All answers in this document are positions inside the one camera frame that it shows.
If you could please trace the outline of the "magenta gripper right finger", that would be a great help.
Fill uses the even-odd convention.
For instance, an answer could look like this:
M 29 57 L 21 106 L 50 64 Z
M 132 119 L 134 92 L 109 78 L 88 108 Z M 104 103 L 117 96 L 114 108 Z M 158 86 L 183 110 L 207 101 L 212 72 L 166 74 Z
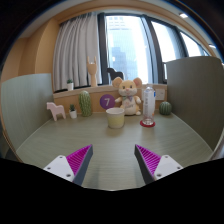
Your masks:
M 182 169 L 182 166 L 169 155 L 160 156 L 140 145 L 135 145 L 134 154 L 145 184 L 150 184 Z

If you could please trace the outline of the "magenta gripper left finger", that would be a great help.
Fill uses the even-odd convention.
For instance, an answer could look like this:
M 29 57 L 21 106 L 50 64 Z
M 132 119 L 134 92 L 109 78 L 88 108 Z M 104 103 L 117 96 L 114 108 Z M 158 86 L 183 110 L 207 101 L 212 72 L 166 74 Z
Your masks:
M 90 144 L 68 156 L 57 156 L 44 170 L 81 186 L 92 155 L 93 145 Z

